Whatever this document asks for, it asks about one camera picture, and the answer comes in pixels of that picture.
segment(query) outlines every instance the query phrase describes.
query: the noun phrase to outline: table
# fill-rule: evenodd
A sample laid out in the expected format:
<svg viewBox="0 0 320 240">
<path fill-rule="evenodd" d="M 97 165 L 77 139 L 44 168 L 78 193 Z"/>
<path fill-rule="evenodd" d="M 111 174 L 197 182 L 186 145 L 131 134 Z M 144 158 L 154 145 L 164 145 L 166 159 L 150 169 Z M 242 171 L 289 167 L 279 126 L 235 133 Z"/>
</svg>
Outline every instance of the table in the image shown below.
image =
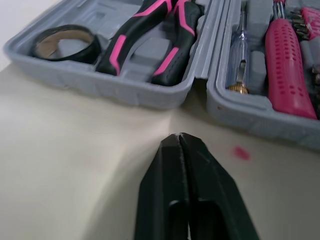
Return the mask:
<svg viewBox="0 0 320 240">
<path fill-rule="evenodd" d="M 1 46 L 57 2 L 1 0 Z M 132 239 L 140 181 L 179 132 L 233 176 L 262 240 L 318 238 L 320 154 L 219 125 L 205 82 L 160 111 L 49 87 L 0 59 L 0 239 Z"/>
</svg>

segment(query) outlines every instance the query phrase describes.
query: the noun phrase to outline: gray plastic case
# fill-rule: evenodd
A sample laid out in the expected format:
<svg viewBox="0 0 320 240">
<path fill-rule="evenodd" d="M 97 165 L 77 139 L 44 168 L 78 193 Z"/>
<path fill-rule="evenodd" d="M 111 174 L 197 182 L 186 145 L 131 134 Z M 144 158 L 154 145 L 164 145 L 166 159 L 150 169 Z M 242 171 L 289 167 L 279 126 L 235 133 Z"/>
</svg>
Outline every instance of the gray plastic case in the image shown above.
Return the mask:
<svg viewBox="0 0 320 240">
<path fill-rule="evenodd" d="M 196 2 L 204 6 L 205 15 L 198 21 L 197 40 L 190 51 L 182 82 L 172 87 L 147 82 L 175 38 L 174 24 L 170 18 L 134 44 L 120 76 L 95 72 L 90 64 L 50 62 L 29 56 L 31 42 L 37 34 L 65 24 L 88 27 L 98 35 L 105 49 L 119 27 L 139 9 L 142 0 L 63 0 L 7 42 L 4 50 L 26 74 L 45 83 L 74 88 L 92 96 L 114 97 L 130 105 L 175 108 L 185 101 L 194 79 L 207 80 L 207 110 L 221 123 L 246 129 L 254 135 L 286 139 L 320 150 L 320 121 L 276 112 L 266 97 L 264 37 L 273 17 L 273 1 Z M 253 94 L 241 95 L 226 90 L 225 86 L 231 38 L 239 25 L 241 4 L 245 2 L 252 50 L 248 88 Z M 287 0 L 290 9 L 303 7 L 297 5 L 300 2 Z"/>
<path fill-rule="evenodd" d="M 217 44 L 221 47 L 213 52 L 213 62 L 217 67 L 211 68 L 207 82 L 207 110 L 212 117 L 229 126 L 246 129 L 250 134 L 271 138 L 285 139 L 296 142 L 301 146 L 320 150 L 320 121 L 289 115 L 273 110 L 272 104 L 264 93 L 260 95 L 241 95 L 237 92 L 226 90 L 226 76 L 230 42 L 234 29 L 239 23 L 240 1 L 225 0 L 229 5 L 225 10 L 226 18 L 221 19 L 221 29 Z M 251 48 L 263 53 L 264 35 L 273 16 L 273 1 L 249 0 L 248 1 L 248 31 L 251 39 Z M 265 66 L 258 58 L 251 59 L 251 63 Z"/>
<path fill-rule="evenodd" d="M 219 2 L 213 1 L 211 4 L 208 1 L 205 4 L 205 20 L 202 17 L 201 22 L 206 30 L 201 33 L 202 25 L 198 27 L 198 39 L 192 48 L 194 51 L 191 53 L 183 81 L 173 87 L 146 82 L 171 46 L 170 40 L 175 37 L 173 18 L 170 17 L 134 44 L 120 76 L 95 72 L 94 66 L 90 64 L 74 61 L 51 62 L 29 56 L 31 42 L 36 35 L 65 24 L 77 24 L 91 29 L 98 35 L 105 49 L 113 34 L 137 12 L 142 0 L 63 0 L 9 40 L 4 50 L 12 62 L 26 74 L 50 85 L 74 88 L 92 96 L 114 97 L 131 105 L 171 109 L 185 101 L 195 77 L 208 77 L 209 64 L 204 69 L 204 62 L 210 62 L 215 44 L 212 32 L 219 22 Z"/>
</svg>

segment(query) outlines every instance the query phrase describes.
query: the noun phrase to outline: brass screwdriver tip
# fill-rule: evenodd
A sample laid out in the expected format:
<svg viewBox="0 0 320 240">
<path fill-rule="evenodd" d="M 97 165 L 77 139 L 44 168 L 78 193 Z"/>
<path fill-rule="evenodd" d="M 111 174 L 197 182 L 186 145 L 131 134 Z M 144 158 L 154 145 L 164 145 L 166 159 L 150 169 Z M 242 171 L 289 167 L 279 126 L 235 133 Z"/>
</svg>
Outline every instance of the brass screwdriver tip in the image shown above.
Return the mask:
<svg viewBox="0 0 320 240">
<path fill-rule="evenodd" d="M 228 87 L 228 89 L 230 91 L 238 92 L 238 93 L 241 93 L 241 94 L 248 94 L 249 93 L 249 91 L 246 88 L 246 86 L 241 84 L 241 83 L 236 83 L 234 85 L 231 85 L 231 86 Z"/>
</svg>

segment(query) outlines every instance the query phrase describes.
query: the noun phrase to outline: tool kit case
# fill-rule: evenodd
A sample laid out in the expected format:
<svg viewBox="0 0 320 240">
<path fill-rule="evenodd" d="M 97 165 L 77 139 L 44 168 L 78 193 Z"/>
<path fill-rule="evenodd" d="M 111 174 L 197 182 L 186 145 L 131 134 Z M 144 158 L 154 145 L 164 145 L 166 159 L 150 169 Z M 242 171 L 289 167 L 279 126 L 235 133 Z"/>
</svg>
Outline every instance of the tool kit case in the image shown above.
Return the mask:
<svg viewBox="0 0 320 240">
<path fill-rule="evenodd" d="M 125 26 L 132 16 L 145 16 L 151 8 L 150 5 L 145 11 L 140 10 L 144 5 L 148 5 L 148 2 L 149 0 L 63 0 L 9 40 L 4 50 L 12 62 L 27 75 L 51 86 L 72 88 L 91 96 L 112 97 L 135 106 L 176 108 L 185 101 L 195 79 L 207 81 L 207 111 L 214 119 L 228 126 L 246 129 L 254 135 L 286 139 L 320 150 L 320 121 L 276 111 L 268 98 L 265 41 L 274 16 L 273 0 L 196 0 L 201 14 L 198 13 L 197 22 L 193 26 L 194 44 L 190 51 L 186 48 L 188 60 L 185 65 L 181 64 L 184 66 L 183 71 L 175 74 L 174 69 L 171 69 L 165 76 L 164 79 L 170 76 L 179 79 L 179 82 L 170 86 L 153 84 L 150 76 L 156 76 L 166 59 L 172 57 L 172 54 L 175 56 L 175 53 L 183 48 L 175 45 L 178 41 L 175 26 L 177 18 L 175 19 L 173 14 L 168 14 L 162 22 L 159 21 L 155 27 L 150 27 L 146 33 L 134 39 L 132 47 L 126 50 L 125 57 L 118 59 L 121 61 L 120 67 L 119 62 L 111 61 L 114 52 L 111 53 L 108 60 L 110 59 L 114 66 L 114 74 L 97 70 L 99 59 L 95 63 L 68 58 L 54 61 L 35 57 L 31 53 L 30 49 L 39 35 L 52 28 L 55 28 L 53 33 L 56 33 L 56 27 L 65 25 L 89 29 L 97 39 L 92 40 L 91 33 L 88 33 L 89 38 L 95 43 L 98 42 L 96 49 L 101 48 L 101 52 L 113 44 L 112 47 L 117 49 L 117 46 L 126 40 L 124 37 L 121 42 L 123 35 L 117 35 L 117 31 Z M 162 3 L 164 2 L 168 4 L 171 1 L 163 0 Z M 246 88 L 250 94 L 241 94 L 226 88 L 228 66 L 233 58 L 230 53 L 231 44 L 233 36 L 240 28 L 243 6 L 246 9 L 245 31 L 250 59 L 245 74 L 249 77 Z M 168 12 L 169 8 L 176 12 L 175 6 L 167 7 Z M 320 3 L 315 0 L 287 0 L 286 17 L 290 16 L 291 11 L 302 7 L 320 9 Z M 139 32 L 140 29 L 136 27 L 132 31 Z M 113 42 L 115 37 L 118 38 L 117 42 Z M 59 48 L 71 51 L 77 45 L 59 45 Z M 303 48 L 306 45 L 304 41 L 301 41 L 300 45 L 303 66 L 308 62 L 310 68 L 313 63 L 309 58 L 312 56 L 307 55 L 307 50 L 303 51 L 307 49 Z M 50 52 L 50 49 L 45 47 L 44 50 Z M 98 58 L 104 58 L 104 55 L 107 56 L 108 51 Z M 308 93 L 312 95 L 314 88 L 311 71 L 305 67 L 303 73 Z"/>
</svg>

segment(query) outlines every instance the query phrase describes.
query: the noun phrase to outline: plier handle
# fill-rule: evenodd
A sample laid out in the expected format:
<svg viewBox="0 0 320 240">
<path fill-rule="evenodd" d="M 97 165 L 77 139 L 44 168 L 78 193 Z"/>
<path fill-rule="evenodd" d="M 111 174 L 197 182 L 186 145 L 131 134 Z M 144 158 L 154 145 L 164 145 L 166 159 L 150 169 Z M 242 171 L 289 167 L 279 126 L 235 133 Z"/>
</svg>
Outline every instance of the plier handle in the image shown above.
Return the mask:
<svg viewBox="0 0 320 240">
<path fill-rule="evenodd" d="M 190 49 L 195 42 L 195 28 L 202 14 L 197 4 L 188 0 L 144 0 L 133 15 L 112 38 L 96 67 L 97 72 L 119 76 L 134 43 L 146 32 L 174 12 L 176 40 L 171 51 L 152 74 L 150 82 L 173 86 L 188 64 Z"/>
</svg>

